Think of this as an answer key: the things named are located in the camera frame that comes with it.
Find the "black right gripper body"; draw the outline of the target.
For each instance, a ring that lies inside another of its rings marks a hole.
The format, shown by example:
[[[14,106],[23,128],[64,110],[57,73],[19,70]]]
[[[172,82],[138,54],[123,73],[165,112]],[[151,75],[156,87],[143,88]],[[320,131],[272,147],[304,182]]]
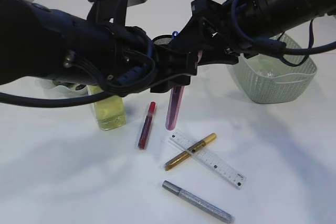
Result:
[[[192,1],[192,16],[172,40],[172,50],[183,54],[201,51],[200,65],[235,65],[240,55],[247,59],[257,56],[252,46],[233,31],[230,15],[232,2]]]

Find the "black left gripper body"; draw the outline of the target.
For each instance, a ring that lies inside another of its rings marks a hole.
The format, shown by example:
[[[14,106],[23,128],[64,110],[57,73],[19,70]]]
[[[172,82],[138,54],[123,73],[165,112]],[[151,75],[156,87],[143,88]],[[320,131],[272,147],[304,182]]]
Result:
[[[155,45],[141,28],[126,26],[128,0],[88,1],[93,5],[87,21],[105,28],[111,38],[111,70],[103,73],[92,60],[86,60],[86,72],[103,91],[126,96],[146,89],[163,93],[190,84],[197,74],[196,54]]]

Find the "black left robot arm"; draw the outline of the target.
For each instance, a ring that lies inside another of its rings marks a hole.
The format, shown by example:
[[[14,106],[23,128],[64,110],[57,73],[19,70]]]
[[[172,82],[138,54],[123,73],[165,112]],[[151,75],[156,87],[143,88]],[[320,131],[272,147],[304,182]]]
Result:
[[[197,73],[197,55],[156,45],[125,25],[147,0],[88,0],[85,19],[25,0],[1,0],[1,84],[22,77],[98,85],[124,97]]]

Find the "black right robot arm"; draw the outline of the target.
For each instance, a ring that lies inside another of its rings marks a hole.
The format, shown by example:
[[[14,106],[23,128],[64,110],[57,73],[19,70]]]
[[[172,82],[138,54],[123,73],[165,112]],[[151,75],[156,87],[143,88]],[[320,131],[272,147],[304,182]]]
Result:
[[[170,47],[180,53],[216,51],[229,62],[244,54],[264,54],[282,59],[284,55],[315,55],[335,49],[335,43],[290,49],[272,38],[305,22],[335,14],[335,0],[194,0],[192,17]]]

